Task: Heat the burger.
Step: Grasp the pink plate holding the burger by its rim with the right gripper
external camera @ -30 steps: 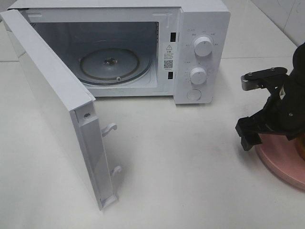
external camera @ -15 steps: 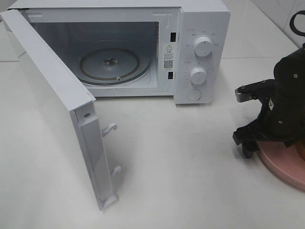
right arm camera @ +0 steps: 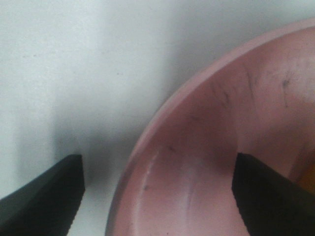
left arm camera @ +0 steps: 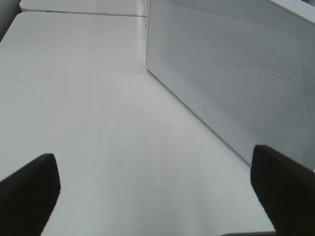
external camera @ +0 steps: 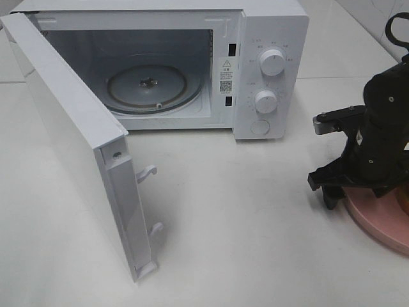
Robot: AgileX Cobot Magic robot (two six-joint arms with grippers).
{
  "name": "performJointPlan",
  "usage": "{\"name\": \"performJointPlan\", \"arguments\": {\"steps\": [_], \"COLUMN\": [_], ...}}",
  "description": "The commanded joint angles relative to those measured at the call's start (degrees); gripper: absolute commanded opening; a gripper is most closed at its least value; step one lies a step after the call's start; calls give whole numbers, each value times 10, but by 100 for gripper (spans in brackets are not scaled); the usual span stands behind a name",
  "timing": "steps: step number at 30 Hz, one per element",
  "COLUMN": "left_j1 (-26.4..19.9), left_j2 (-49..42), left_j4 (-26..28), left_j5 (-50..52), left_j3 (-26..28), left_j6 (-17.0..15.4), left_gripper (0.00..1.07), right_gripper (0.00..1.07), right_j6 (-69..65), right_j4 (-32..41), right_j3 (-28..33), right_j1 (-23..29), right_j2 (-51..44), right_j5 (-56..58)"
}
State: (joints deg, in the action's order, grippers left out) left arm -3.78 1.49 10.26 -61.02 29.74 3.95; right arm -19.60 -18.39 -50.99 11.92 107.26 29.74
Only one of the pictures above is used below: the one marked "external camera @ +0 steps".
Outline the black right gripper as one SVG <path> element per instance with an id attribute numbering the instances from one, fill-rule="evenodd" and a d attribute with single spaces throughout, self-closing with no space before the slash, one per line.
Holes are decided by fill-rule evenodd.
<path id="1" fill-rule="evenodd" d="M 347 136 L 341 156 L 308 175 L 312 190 L 322 188 L 323 200 L 333 210 L 346 197 L 342 187 L 372 189 L 377 198 L 408 182 L 408 134 L 397 127 L 358 127 Z"/>

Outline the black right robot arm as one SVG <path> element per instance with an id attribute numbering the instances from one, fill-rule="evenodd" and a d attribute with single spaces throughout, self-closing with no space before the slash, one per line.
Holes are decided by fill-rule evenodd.
<path id="1" fill-rule="evenodd" d="M 408 181 L 408 62 L 372 77 L 363 100 L 313 118 L 317 135 L 347 137 L 341 156 L 307 179 L 313 191 L 322 189 L 330 210 L 346 197 L 346 187 L 368 188 L 380 198 Z"/>

